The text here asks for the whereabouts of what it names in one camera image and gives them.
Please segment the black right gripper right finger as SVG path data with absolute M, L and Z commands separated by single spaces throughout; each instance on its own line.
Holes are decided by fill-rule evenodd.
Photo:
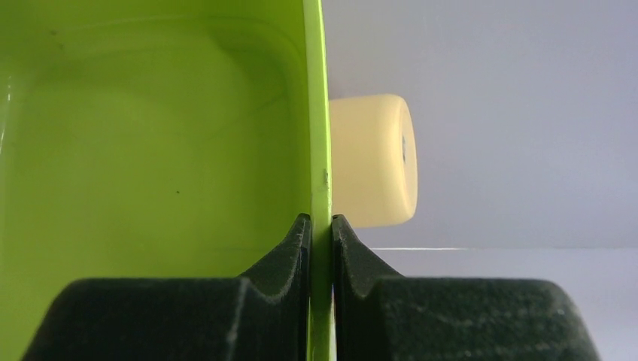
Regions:
M 410 278 L 333 218 L 340 360 L 572 360 L 599 354 L 572 299 L 534 279 Z

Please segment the cream printed bucket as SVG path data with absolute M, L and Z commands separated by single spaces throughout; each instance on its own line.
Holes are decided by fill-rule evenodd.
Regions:
M 418 155 L 406 100 L 393 94 L 329 103 L 332 212 L 356 228 L 395 226 L 418 204 Z

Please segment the lime green tray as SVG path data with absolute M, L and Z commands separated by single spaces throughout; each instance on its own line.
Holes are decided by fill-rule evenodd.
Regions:
M 329 360 L 319 1 L 1 3 L 1 358 L 88 278 L 234 278 L 312 225 L 307 356 Z

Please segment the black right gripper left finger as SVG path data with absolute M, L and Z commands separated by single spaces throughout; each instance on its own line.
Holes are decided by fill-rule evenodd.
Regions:
M 304 360 L 312 225 L 300 214 L 234 278 L 88 278 L 53 300 L 25 360 Z

